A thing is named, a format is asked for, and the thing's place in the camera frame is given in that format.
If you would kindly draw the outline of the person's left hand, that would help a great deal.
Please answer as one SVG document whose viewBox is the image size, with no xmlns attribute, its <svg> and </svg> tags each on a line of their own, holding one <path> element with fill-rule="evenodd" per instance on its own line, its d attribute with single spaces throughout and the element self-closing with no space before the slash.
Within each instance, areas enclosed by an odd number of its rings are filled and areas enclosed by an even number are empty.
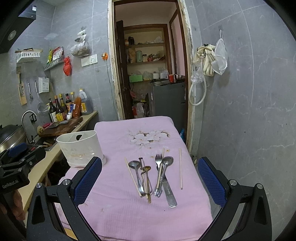
<svg viewBox="0 0 296 241">
<path fill-rule="evenodd" d="M 20 195 L 18 190 L 5 194 L 4 198 L 1 199 L 1 210 L 3 214 L 7 214 L 8 210 L 3 205 L 3 201 L 8 204 L 7 206 L 14 214 L 16 220 L 18 221 L 25 220 L 26 214 L 23 210 L 22 196 Z"/>
</svg>

